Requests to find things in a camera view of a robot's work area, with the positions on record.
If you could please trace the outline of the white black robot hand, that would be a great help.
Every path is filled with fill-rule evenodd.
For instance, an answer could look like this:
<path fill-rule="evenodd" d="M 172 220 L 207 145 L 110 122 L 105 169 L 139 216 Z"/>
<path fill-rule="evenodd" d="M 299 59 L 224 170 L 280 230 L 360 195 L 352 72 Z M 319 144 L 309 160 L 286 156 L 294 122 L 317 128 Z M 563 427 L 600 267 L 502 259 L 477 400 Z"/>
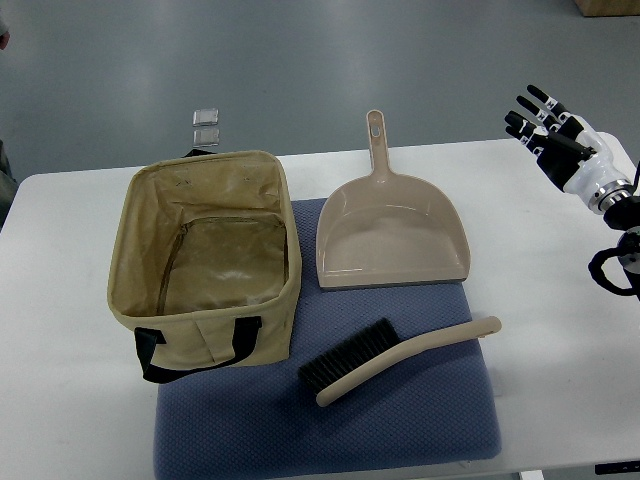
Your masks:
<path fill-rule="evenodd" d="M 536 157 L 556 188 L 599 215 L 634 195 L 637 182 L 614 166 L 611 147 L 583 117 L 534 85 L 527 93 L 516 101 L 533 118 L 511 110 L 505 131 Z"/>

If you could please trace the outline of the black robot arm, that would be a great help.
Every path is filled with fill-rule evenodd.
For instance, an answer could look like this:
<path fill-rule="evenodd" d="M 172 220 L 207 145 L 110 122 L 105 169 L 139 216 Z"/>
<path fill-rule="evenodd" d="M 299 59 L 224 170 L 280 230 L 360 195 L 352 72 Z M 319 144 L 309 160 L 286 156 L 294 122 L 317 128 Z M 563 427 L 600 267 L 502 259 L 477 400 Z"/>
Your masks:
<path fill-rule="evenodd" d="M 639 298 L 639 167 L 633 183 L 609 195 L 604 205 L 605 224 L 622 235 L 614 247 L 598 251 L 592 257 L 589 273 L 596 284 L 614 295 Z M 614 284 L 604 272 L 605 263 L 612 258 L 619 262 L 628 287 Z"/>

